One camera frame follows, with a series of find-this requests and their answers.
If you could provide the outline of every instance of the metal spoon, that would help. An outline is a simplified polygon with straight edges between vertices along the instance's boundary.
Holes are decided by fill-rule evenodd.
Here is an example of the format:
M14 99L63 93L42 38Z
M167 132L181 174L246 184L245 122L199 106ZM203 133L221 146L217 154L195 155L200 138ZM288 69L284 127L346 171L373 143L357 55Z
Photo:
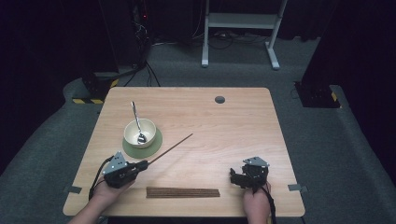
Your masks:
M139 129L139 136L137 137L137 144L144 144L148 140L145 135L142 134L142 129L140 128L139 118L137 117L136 106L132 102L132 108L134 109L134 117L136 118L137 128Z

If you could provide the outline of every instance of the white bowl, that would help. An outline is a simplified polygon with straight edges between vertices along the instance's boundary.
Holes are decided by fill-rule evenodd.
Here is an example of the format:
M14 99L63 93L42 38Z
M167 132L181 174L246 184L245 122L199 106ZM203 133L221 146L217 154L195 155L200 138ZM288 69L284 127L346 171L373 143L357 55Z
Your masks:
M149 147L154 141L157 128L155 127L155 124L149 119L139 119L139 123L140 128L142 129L142 134L146 136L147 142L143 144L137 143L137 138L139 137L139 129L137 128L137 123L135 119L125 127L124 138L133 147Z

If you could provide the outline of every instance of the green plate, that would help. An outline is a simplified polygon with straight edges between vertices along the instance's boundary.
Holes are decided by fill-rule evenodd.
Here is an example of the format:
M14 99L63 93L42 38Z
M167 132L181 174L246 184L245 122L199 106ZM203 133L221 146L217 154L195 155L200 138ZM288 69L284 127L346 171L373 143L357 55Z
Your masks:
M125 138L122 139L122 147L125 153L128 156L135 159L143 159L153 155L160 149L162 144L163 144L163 134L158 128L157 128L157 132L155 133L154 142L152 142L149 147L145 147L145 148L133 147L125 140Z

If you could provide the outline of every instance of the table top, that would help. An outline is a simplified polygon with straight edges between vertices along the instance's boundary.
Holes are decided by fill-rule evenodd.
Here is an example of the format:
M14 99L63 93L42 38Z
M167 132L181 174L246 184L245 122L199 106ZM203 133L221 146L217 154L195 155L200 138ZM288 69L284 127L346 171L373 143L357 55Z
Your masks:
M224 97L218 104L215 98ZM230 168L242 173L242 160L261 157L269 166L268 181L278 217L301 217L304 205L270 92L265 88L125 88L109 91L93 130L64 213L73 216L88 202L89 188L102 162L121 151L125 126L134 120L134 101L142 119L151 119L163 134L163 143L135 183L104 213L137 217L244 217L244 190L230 183ZM218 189L215 198L147 198L146 187Z

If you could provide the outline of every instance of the bundle of chopsticks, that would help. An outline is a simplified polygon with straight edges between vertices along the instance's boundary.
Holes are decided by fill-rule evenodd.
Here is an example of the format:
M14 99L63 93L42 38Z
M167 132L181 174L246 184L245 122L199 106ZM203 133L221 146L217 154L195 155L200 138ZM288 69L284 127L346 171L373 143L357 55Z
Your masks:
M147 187L147 198L212 198L219 197L218 189L183 189Z

